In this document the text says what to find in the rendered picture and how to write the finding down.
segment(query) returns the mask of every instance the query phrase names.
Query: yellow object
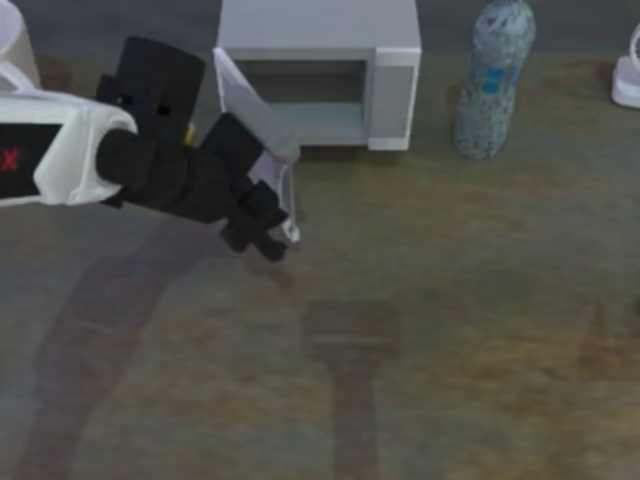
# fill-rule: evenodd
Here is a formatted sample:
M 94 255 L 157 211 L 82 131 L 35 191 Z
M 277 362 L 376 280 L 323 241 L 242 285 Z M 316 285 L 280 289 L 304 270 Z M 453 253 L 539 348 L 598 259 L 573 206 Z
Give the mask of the yellow object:
M 189 129 L 187 130 L 187 133 L 184 136 L 184 144 L 185 145 L 193 145 L 193 142 L 196 139 L 196 127 L 194 127 L 193 125 L 189 125 Z

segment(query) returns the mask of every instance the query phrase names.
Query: white ring handle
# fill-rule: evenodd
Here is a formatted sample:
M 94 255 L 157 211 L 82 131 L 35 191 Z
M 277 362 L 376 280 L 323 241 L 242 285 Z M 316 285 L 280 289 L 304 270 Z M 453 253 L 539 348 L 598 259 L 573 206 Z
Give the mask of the white ring handle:
M 631 42 L 629 43 L 629 58 L 637 72 L 640 73 L 640 59 L 638 59 L 637 44 L 640 41 L 640 24 L 638 24 L 631 34 Z
M 18 92 L 38 90 L 22 70 L 10 62 L 0 62 L 0 77 L 6 79 Z

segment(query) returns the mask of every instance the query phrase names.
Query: gray box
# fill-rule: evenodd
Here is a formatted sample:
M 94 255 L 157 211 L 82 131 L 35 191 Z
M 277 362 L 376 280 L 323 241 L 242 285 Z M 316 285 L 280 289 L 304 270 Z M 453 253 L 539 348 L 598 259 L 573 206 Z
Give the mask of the gray box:
M 217 48 L 302 145 L 409 147 L 415 0 L 225 0 Z

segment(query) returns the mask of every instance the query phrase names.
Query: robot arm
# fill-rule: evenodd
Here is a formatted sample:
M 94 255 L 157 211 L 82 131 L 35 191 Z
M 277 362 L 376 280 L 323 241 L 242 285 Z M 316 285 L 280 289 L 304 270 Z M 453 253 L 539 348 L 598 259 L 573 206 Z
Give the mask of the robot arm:
M 0 206 L 39 202 L 140 205 L 202 223 L 226 219 L 223 239 L 269 260 L 286 244 L 269 231 L 289 218 L 256 136 L 224 113 L 200 147 L 185 145 L 205 64 L 129 38 L 95 100 L 16 85 L 0 92 Z

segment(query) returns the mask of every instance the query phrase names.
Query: clear water bottle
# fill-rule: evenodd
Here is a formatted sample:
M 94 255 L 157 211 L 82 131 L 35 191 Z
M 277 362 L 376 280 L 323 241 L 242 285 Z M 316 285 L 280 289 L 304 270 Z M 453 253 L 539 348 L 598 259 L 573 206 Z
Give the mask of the clear water bottle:
M 504 144 L 522 66 L 536 36 L 525 0 L 493 0 L 473 30 L 469 78 L 455 114 L 453 143 L 463 157 L 494 157 Z

